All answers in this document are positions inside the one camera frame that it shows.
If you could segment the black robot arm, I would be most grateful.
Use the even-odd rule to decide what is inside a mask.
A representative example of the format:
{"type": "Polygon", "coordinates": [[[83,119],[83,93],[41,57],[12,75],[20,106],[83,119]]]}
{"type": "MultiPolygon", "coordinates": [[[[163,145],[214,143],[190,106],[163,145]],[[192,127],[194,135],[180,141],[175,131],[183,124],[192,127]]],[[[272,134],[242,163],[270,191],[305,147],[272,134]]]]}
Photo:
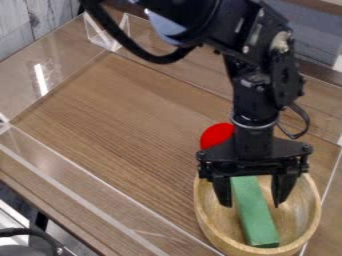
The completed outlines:
{"type": "Polygon", "coordinates": [[[146,61],[171,64],[196,47],[220,54],[234,88],[232,136],[196,152],[199,177],[212,183],[219,203],[232,205],[235,177],[268,175],[271,195],[282,204],[297,179],[309,171],[313,146],[302,133],[274,136],[279,112],[290,109],[310,120],[295,100],[305,79],[295,60],[287,19],[262,0],[128,0],[143,7],[160,38],[176,47],[154,55],[131,39],[99,0],[80,0],[84,10],[126,49],[146,61]]]}

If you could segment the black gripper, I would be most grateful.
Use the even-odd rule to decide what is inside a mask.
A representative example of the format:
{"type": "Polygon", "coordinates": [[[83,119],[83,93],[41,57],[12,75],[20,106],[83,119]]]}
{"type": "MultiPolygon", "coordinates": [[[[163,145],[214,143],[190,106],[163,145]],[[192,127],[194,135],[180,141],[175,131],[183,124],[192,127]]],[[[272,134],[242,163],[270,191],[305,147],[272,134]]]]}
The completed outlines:
{"type": "Polygon", "coordinates": [[[310,144],[272,136],[272,131],[243,130],[223,143],[196,152],[199,177],[212,181],[222,206],[232,207],[231,177],[270,175],[274,206],[287,200],[297,178],[309,172],[310,144]]]}

